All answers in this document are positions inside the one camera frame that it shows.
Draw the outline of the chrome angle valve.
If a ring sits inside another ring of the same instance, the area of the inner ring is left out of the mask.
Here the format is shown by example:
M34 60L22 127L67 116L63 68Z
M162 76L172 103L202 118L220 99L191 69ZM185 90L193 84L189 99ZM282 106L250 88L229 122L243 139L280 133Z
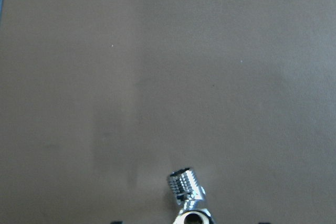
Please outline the chrome angle valve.
M205 189L198 182L193 168L186 167L171 172L167 183L179 206L174 223L216 222L207 207Z

